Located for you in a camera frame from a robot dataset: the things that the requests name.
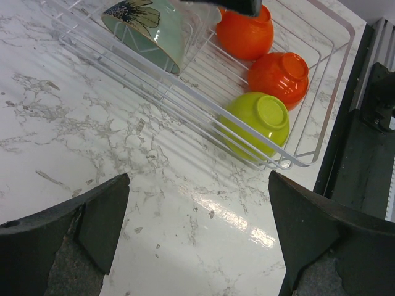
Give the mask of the white wire dish rack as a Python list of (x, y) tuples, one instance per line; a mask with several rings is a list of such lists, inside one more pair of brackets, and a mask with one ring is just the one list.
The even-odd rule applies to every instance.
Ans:
[(356, 34), (330, 1), (266, 2), (275, 30), (272, 50), (301, 56), (309, 80), (302, 101), (289, 113), (287, 141), (283, 146), (269, 143), (274, 156), (220, 122), (221, 117), (228, 117), (226, 105), (248, 90), (250, 63), (221, 47), (214, 8), (177, 4), (183, 14), (183, 63), (176, 66), (166, 59), (158, 66), (150, 61), (152, 46), (127, 47), (134, 36), (125, 25), (116, 24), (114, 32), (104, 26), (101, 14), (112, 5), (112, 1), (42, 1), (41, 10), (70, 52), (156, 103), (217, 147), (240, 148), (250, 166), (287, 170), (318, 160)]

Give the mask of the pale green ceramic bowl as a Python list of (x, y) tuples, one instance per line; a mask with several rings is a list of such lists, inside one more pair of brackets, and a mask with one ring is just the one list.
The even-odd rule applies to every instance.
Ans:
[(120, 1), (101, 15), (103, 24), (125, 45), (172, 74), (185, 57), (183, 16), (170, 1)]

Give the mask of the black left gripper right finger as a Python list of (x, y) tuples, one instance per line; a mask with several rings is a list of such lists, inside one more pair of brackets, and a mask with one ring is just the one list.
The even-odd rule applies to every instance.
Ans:
[(394, 295), (394, 223), (276, 171), (268, 189), (286, 268), (280, 295)]

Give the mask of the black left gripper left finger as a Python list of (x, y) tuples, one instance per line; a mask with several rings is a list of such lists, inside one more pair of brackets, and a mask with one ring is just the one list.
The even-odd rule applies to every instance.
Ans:
[(130, 179), (1, 225), (1, 295), (99, 295), (115, 257)]

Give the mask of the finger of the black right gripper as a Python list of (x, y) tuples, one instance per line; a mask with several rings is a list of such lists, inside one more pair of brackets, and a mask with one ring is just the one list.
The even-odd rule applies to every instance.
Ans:
[(249, 17), (259, 16), (262, 5), (261, 0), (184, 0), (184, 2), (212, 4)]

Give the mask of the orange plastic bowl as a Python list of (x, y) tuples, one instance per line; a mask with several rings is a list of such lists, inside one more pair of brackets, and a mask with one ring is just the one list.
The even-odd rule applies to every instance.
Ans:
[(274, 29), (270, 11), (260, 6), (256, 17), (220, 9), (222, 20), (216, 26), (217, 38), (224, 50), (241, 60), (257, 60), (272, 47)]
[(271, 52), (252, 64), (247, 82), (251, 91), (274, 96), (292, 110), (307, 93), (309, 68), (293, 52)]

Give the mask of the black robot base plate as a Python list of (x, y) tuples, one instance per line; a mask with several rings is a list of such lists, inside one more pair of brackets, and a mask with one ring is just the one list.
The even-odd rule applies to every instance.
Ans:
[(394, 221), (394, 24), (365, 27), (314, 192)]

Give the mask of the lime green plastic bowl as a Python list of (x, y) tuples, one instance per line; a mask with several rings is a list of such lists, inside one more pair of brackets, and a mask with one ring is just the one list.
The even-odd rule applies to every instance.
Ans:
[[(278, 146), (284, 146), (289, 136), (289, 114), (278, 98), (262, 92), (248, 92), (231, 101), (226, 110)], [(258, 158), (265, 161), (266, 158), (254, 148), (269, 157), (277, 153), (226, 117), (221, 116), (220, 123), (231, 130), (221, 129), (226, 135), (224, 141), (241, 158), (252, 162), (256, 162)]]

